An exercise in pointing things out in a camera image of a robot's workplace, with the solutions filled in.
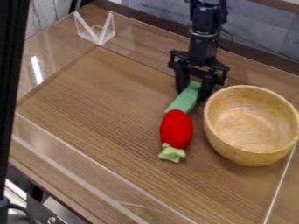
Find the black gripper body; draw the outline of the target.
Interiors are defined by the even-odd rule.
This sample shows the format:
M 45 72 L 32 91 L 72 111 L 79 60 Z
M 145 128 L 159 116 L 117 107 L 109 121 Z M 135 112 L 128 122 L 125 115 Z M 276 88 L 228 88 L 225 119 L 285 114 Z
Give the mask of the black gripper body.
M 184 67 L 188 70 L 188 75 L 192 77 L 203 78 L 208 73 L 221 72 L 221 76 L 217 76 L 217 85 L 224 85 L 229 67 L 217 61 L 215 57 L 211 57 L 203 64 L 189 57 L 189 54 L 184 51 L 171 50 L 171 58 L 168 61 L 168 67 L 173 70 L 176 67 Z

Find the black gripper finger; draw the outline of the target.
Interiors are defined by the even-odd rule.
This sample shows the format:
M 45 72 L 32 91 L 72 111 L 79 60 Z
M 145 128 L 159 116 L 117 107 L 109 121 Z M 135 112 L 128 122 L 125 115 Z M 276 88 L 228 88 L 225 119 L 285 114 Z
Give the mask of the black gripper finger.
M 203 79 L 200 84 L 200 94 L 199 101 L 203 102 L 211 95 L 211 91 L 217 84 L 217 75 L 215 73 L 208 73 Z
M 188 75 L 188 70 L 184 67 L 177 66 L 175 69 L 175 88 L 180 93 L 189 85 L 191 76 Z

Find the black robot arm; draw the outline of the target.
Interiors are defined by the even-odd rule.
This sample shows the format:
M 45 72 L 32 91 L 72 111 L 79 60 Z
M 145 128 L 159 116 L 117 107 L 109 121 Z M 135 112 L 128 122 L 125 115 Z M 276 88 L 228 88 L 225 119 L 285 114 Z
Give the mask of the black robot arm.
M 227 0 L 207 3 L 203 0 L 184 0 L 189 4 L 191 42 L 188 51 L 172 49 L 168 67 L 175 72 L 175 87 L 180 93 L 191 83 L 191 77 L 200 78 L 197 101 L 204 101 L 216 85 L 224 85 L 229 67 L 217 61 L 221 26 L 227 22 Z

